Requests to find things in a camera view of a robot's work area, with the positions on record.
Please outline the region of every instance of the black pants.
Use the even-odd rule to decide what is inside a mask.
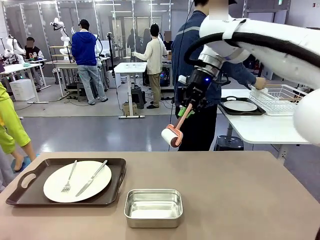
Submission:
[[[215,138],[217,105],[202,108],[191,115],[182,124],[180,130],[183,133],[182,143],[178,151],[209,151]],[[178,118],[179,107],[175,108],[175,116]]]

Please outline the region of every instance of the white sweater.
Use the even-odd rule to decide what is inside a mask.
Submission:
[[[146,61],[146,73],[149,75],[158,74],[162,69],[162,55],[167,55],[165,44],[158,38],[152,39],[146,45],[144,54],[136,52],[134,55]]]

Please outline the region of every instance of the dish drying rack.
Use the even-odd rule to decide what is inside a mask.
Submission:
[[[270,116],[292,116],[307,93],[286,84],[270,84],[263,90],[251,86],[249,99]]]

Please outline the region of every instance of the blue hoodie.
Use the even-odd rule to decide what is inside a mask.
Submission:
[[[96,37],[88,31],[78,31],[72,36],[71,52],[77,65],[96,66]]]
[[[194,69],[193,66],[188,65],[185,62],[184,56],[189,46],[200,38],[199,29],[201,23],[205,18],[206,15],[203,12],[195,10],[186,24],[182,25],[182,27],[180,27],[179,29],[179,32],[176,34],[173,44],[171,45],[172,71],[175,83],[178,81],[178,77],[180,75],[190,76]],[[203,47],[199,47],[192,53],[191,58],[198,59],[203,49]],[[217,76],[218,80],[221,80],[222,73],[228,74],[230,78],[235,79],[238,83],[244,86],[247,86],[247,84],[256,83],[256,77],[251,72],[249,72],[242,63],[232,64],[230,62],[225,62],[221,68],[219,75]],[[183,84],[178,82],[177,86],[180,87],[183,86]],[[178,94],[175,94],[174,98],[175,105],[179,106],[181,103],[179,102]],[[207,107],[220,103],[221,85],[212,82],[208,90],[206,91],[205,98],[207,100]]]

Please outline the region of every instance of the brown table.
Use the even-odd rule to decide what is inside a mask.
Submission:
[[[119,200],[104,208],[18,208],[5,203],[18,179],[47,158],[124,158]],[[182,195],[176,229],[132,229],[129,190]],[[0,194],[0,240],[314,240],[320,205],[269,152],[43,153]]]

